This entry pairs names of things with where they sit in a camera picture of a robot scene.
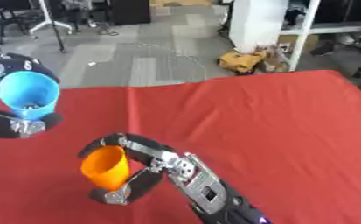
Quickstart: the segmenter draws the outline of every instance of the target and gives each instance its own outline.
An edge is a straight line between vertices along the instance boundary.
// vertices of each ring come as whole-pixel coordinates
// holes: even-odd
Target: floor
[[[97,35],[82,28],[66,36],[67,53],[58,51],[52,30],[39,31],[39,39],[9,29],[4,52],[17,52],[42,60],[59,75],[63,88],[91,86],[155,86],[232,76],[216,65],[231,49],[217,35],[226,13],[223,6],[171,6],[152,8],[151,24],[111,28],[118,36]],[[302,56],[298,70],[332,69],[361,87],[352,74],[361,67],[361,54],[340,47],[331,55]]]

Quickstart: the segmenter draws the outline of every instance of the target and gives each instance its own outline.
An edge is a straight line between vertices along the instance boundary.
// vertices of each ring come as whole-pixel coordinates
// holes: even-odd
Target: desk
[[[87,197],[76,154],[113,132],[198,154],[274,223],[361,224],[361,91],[336,72],[67,89],[57,111],[45,134],[0,139],[0,224],[200,223],[168,182],[129,206]]]

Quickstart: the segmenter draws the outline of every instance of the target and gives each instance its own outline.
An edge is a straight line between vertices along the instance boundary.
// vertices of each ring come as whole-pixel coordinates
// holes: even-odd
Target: robotic arm
[[[90,143],[79,154],[85,158],[105,145],[121,146],[129,158],[147,167],[134,174],[115,192],[94,189],[92,199],[105,204],[127,205],[168,176],[191,203],[193,212],[206,224],[271,224],[249,201],[219,178],[196,155],[177,154],[175,149],[143,136],[113,134]]]
[[[37,59],[16,53],[0,55],[0,80],[8,74],[24,70],[46,75],[59,83],[59,79]],[[0,137],[29,137],[35,133],[52,128],[58,124],[60,120],[60,115],[50,114],[39,121],[29,121],[19,119],[12,113],[0,111]]]

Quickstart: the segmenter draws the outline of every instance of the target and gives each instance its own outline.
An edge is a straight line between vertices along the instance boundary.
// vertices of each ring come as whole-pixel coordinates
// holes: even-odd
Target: red table
[[[130,206],[87,197],[77,152],[127,131],[198,154],[274,223],[361,224],[361,91],[338,73],[69,89],[58,112],[45,134],[0,139],[0,223],[199,223],[167,182]]]

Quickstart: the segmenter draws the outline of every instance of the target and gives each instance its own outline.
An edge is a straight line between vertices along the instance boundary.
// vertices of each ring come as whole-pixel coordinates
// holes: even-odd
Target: blue bowl
[[[38,120],[55,110],[58,83],[41,73],[20,71],[0,82],[0,98],[19,118]]]

